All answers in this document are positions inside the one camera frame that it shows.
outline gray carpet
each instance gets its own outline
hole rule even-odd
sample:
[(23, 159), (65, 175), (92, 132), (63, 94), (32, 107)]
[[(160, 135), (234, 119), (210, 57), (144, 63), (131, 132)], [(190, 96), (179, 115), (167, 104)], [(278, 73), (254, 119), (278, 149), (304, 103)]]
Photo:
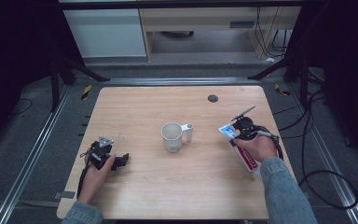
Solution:
[[(191, 65), (191, 66), (133, 66), (133, 67), (91, 67), (95, 72), (106, 77), (243, 77), (255, 75), (265, 65)], [(99, 90), (104, 85), (98, 84), (88, 77), (76, 73), (77, 81), (68, 95), (62, 113), (44, 147), (39, 161), (31, 174), (20, 201), (47, 201), (58, 202), (53, 199), (56, 191), (63, 190), (67, 177), (72, 169), (76, 152), (82, 140), (81, 134), (86, 127), (92, 108), (98, 97)], [(289, 91), (289, 87), (282, 81), (282, 71), (272, 77), (265, 77), (258, 85), (263, 87), (273, 113), (296, 106), (297, 102), (292, 95), (286, 96), (274, 89), (274, 83), (279, 83), (282, 91)], [(92, 84), (87, 100), (81, 100), (86, 85)], [(49, 78), (44, 78), (27, 86), (21, 98), (32, 101), (19, 101), (15, 112), (19, 115), (10, 116), (7, 125), (0, 132), (0, 202), (6, 197), (11, 185), (15, 181), (22, 165), (31, 151), (38, 134), (48, 119), (51, 106)], [(314, 126), (318, 128), (325, 143), (337, 160), (343, 174), (352, 181), (358, 190), (358, 149), (345, 146), (345, 136), (339, 129), (335, 117), (331, 114), (328, 105), (323, 101), (314, 104), (312, 114)], [(298, 107), (274, 115), (277, 125), (282, 128), (294, 122), (301, 116)], [(301, 172), (301, 138), (285, 138), (301, 135), (304, 122), (281, 132), (283, 143), (288, 152), (297, 180), (302, 177)], [(320, 155), (309, 134), (306, 138), (306, 169), (312, 171), (323, 169)], [(321, 192), (324, 197), (340, 204), (340, 200), (326, 175), (315, 176), (310, 181), (312, 186)], [(319, 223), (351, 223), (346, 211), (337, 210), (310, 194), (310, 203)], [(13, 211), (9, 223), (60, 223), (55, 215), (56, 208), (31, 207), (21, 205)]]

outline person's right hand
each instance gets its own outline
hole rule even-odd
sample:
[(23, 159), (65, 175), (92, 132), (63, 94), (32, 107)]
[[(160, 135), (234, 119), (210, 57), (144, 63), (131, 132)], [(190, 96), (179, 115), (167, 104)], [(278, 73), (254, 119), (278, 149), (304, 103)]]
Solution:
[(277, 148), (274, 143), (264, 135), (258, 134), (250, 141), (234, 139), (234, 143), (247, 150), (255, 160), (260, 162), (269, 157), (278, 157)]

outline person's left hand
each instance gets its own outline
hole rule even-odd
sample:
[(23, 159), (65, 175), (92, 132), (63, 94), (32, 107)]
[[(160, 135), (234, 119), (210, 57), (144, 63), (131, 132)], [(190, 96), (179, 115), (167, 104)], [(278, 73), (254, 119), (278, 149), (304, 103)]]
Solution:
[(109, 157), (101, 170), (98, 170), (93, 164), (89, 167), (83, 180), (82, 190), (77, 200), (82, 203), (92, 203), (101, 186), (105, 182), (107, 175), (111, 172), (110, 168), (115, 162), (116, 155)]

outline hand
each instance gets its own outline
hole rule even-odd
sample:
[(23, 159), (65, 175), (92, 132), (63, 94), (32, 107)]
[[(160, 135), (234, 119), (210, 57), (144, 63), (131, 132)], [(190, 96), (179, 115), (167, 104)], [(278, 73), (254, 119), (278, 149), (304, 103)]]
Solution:
[(83, 180), (82, 190), (80, 192), (78, 201), (82, 203), (92, 203), (101, 186), (105, 182), (107, 175), (111, 172), (110, 168), (115, 161), (116, 155), (109, 157), (101, 170), (98, 170), (93, 164), (89, 166), (86, 176)]
[(274, 143), (270, 138), (264, 135), (258, 134), (250, 141), (234, 139), (234, 143), (246, 149), (255, 160), (260, 162), (263, 162), (263, 160), (269, 157), (278, 157)]

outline denim sleeve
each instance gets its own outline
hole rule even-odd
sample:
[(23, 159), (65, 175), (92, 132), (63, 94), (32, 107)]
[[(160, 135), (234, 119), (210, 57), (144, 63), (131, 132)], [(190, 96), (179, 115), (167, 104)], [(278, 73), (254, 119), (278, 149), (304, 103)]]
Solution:
[(62, 224), (100, 224), (103, 214), (95, 207), (86, 203), (75, 202)]
[(271, 223), (317, 223), (308, 199), (281, 159), (263, 160), (261, 176)]

